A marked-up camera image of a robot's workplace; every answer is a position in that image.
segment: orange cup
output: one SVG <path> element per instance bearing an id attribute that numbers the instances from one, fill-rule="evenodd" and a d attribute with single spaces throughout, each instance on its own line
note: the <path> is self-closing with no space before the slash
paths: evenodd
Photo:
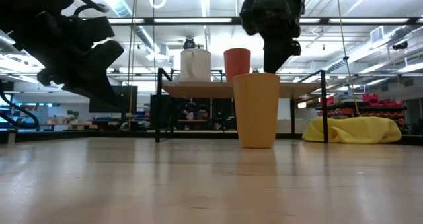
<path id="1" fill-rule="evenodd" d="M 245 48 L 233 48 L 226 50 L 225 57 L 226 81 L 238 75 L 250 73 L 251 51 Z"/>

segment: desk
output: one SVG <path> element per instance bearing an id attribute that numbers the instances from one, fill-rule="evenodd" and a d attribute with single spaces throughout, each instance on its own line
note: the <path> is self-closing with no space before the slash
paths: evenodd
<path id="1" fill-rule="evenodd" d="M 320 83 L 302 83 L 306 79 L 320 75 Z M 157 102 L 156 102 L 156 124 L 161 121 L 161 95 L 162 89 L 169 93 L 173 98 L 233 98 L 233 85 L 229 82 L 172 82 L 166 71 L 159 68 L 157 73 Z M 291 134 L 295 135 L 295 99 L 309 94 L 317 89 L 321 89 L 323 103 L 323 134 L 324 142 L 328 143 L 328 124 L 327 124 L 327 103 L 326 103 L 326 71 L 316 71 L 309 76 L 302 78 L 298 83 L 280 83 L 280 98 L 289 98 L 291 110 Z M 171 137 L 173 134 L 173 119 L 171 118 Z M 160 142 L 160 127 L 156 127 L 155 141 Z"/>
<path id="2" fill-rule="evenodd" d="M 38 126 L 35 128 L 36 131 L 40 131 L 40 126 L 49 126 L 51 131 L 54 131 L 54 126 L 72 126 L 72 129 L 74 129 L 74 127 L 78 127 L 78 126 L 91 126 L 91 124 L 64 124 L 64 123 L 54 123 L 54 124 L 38 124 Z"/>

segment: floor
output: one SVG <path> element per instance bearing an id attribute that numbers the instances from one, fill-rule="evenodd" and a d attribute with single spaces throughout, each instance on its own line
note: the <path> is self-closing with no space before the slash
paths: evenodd
<path id="1" fill-rule="evenodd" d="M 422 223 L 423 147 L 71 139 L 0 149 L 0 223 Z"/>

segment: ceiling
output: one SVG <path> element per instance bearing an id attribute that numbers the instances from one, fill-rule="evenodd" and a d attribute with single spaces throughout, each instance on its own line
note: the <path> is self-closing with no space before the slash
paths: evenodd
<path id="1" fill-rule="evenodd" d="M 112 7 L 113 0 L 93 0 Z M 134 0 L 124 0 L 131 8 L 136 17 L 234 17 L 237 16 L 244 0 L 166 0 L 164 5 L 154 9 L 149 0 L 136 0 L 136 7 L 132 8 Z M 161 0 L 154 0 L 158 5 Z M 80 0 L 63 14 L 71 15 L 73 11 L 83 5 Z M 337 0 L 306 0 L 306 17 L 339 17 Z M 423 17 L 423 0 L 340 0 L 343 17 Z M 118 17 L 110 10 L 108 13 L 100 13 L 92 9 L 83 11 L 81 17 Z M 363 42 L 370 40 L 370 32 L 377 26 L 344 26 L 344 40 L 347 51 L 353 50 Z M 132 65 L 129 59 L 129 50 L 134 49 L 134 67 L 136 73 L 154 73 L 158 67 L 170 71 L 171 64 L 167 61 L 148 60 L 150 52 L 143 46 L 143 42 L 135 37 L 135 46 L 130 47 L 131 28 L 129 26 L 113 26 L 115 37 L 125 48 L 126 52 L 120 56 L 110 68 L 120 68 L 120 71 L 128 71 L 128 65 Z M 212 67 L 224 69 L 223 52 L 234 47 L 248 48 L 252 52 L 251 65 L 253 68 L 262 68 L 263 64 L 263 41 L 259 35 L 247 36 L 240 26 L 143 26 L 146 33 L 156 44 L 165 44 L 169 48 L 169 55 L 178 55 L 181 50 L 181 42 L 186 37 L 193 37 L 197 44 L 206 45 L 212 53 Z M 328 66 L 336 58 L 343 56 L 343 43 L 341 28 L 339 26 L 303 26 L 302 35 L 298 38 L 303 52 L 301 56 L 291 57 L 280 69 L 279 73 L 312 73 Z M 355 63 L 351 64 L 352 71 L 358 73 L 363 68 L 377 65 L 401 54 L 409 53 L 420 48 L 423 42 L 420 31 L 409 35 L 407 50 L 394 51 L 386 46 L 363 54 Z M 178 68 L 178 56 L 173 63 Z M 381 69 L 390 69 L 387 65 Z M 123 81 L 126 77 L 117 78 Z M 292 81 L 295 77 L 284 77 Z"/>

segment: yellow cup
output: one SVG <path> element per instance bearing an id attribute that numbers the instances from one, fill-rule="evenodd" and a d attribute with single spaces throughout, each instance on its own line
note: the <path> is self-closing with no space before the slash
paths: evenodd
<path id="1" fill-rule="evenodd" d="M 233 78 L 238 137 L 241 146 L 272 148 L 278 122 L 280 78 L 269 73 L 251 73 Z"/>

